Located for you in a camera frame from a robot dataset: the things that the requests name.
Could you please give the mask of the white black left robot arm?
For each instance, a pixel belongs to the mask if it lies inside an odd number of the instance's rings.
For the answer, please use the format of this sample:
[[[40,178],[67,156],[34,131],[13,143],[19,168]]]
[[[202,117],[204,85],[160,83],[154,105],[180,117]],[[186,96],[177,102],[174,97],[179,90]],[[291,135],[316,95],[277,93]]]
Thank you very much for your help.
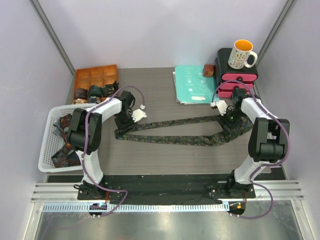
[[[107,191],[113,192],[103,183],[104,174],[98,156],[102,124],[114,116],[120,133],[135,127],[137,123],[133,120],[131,109],[135,101],[131,92],[123,91],[120,96],[113,95],[90,108],[76,108],[72,114],[67,141],[81,161],[84,173],[82,186],[88,187],[89,194],[97,200],[102,199]]]

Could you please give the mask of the dark floral patterned tie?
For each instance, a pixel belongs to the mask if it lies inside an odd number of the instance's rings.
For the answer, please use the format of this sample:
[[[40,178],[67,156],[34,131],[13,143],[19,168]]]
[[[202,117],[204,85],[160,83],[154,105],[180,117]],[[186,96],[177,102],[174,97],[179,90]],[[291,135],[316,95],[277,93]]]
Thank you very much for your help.
[[[133,132],[151,130],[157,128],[174,127],[180,125],[200,124],[207,122],[217,122],[222,131],[212,135],[138,135]],[[247,116],[241,116],[233,123],[225,122],[221,116],[202,116],[183,118],[177,120],[167,120],[151,122],[145,124],[136,124],[132,128],[124,131],[117,129],[114,136],[117,140],[133,141],[151,144],[185,145],[200,147],[217,147],[227,144],[236,138],[251,131],[254,124]]]

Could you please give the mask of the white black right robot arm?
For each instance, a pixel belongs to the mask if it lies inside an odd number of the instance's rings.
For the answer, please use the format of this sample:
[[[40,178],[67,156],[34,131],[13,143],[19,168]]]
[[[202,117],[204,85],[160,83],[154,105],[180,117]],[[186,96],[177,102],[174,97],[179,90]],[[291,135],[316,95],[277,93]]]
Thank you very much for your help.
[[[286,156],[289,149],[290,122],[272,115],[255,96],[243,88],[232,92],[232,106],[218,118],[224,133],[236,137],[245,129],[253,127],[248,141],[248,157],[219,184],[217,191],[222,197],[245,198],[253,190],[253,181],[266,167],[274,167]]]

